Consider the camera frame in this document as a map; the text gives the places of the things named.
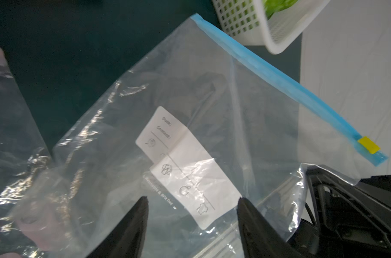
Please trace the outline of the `clear blue-zip zipper bag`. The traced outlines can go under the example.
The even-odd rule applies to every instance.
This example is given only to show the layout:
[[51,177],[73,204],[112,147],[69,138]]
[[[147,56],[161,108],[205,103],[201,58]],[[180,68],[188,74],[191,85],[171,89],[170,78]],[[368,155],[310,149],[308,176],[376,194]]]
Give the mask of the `clear blue-zip zipper bag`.
[[55,145],[12,210],[50,258],[84,258],[140,197],[145,258],[240,257],[246,197],[288,240],[306,169],[349,184],[387,160],[330,106],[193,15],[126,71]]

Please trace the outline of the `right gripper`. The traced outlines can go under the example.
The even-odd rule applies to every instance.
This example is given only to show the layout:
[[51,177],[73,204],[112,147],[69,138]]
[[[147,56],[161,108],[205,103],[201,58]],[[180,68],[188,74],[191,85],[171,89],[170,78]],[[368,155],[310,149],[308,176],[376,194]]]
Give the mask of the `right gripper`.
[[289,244],[305,258],[391,258],[391,175],[351,185],[327,167],[310,166],[313,207]]

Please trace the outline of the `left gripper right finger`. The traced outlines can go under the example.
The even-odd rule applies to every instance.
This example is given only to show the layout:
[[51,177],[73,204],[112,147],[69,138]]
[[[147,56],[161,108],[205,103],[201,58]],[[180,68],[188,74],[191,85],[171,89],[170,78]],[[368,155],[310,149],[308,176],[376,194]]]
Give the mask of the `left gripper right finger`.
[[301,258],[245,197],[238,200],[237,219],[246,258]]

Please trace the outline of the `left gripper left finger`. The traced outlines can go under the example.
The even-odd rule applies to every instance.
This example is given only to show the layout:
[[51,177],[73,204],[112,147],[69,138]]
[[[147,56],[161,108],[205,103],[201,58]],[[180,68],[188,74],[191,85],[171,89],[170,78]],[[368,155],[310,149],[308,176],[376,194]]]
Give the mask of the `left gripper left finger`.
[[87,258],[139,258],[144,247],[149,202],[142,196]]

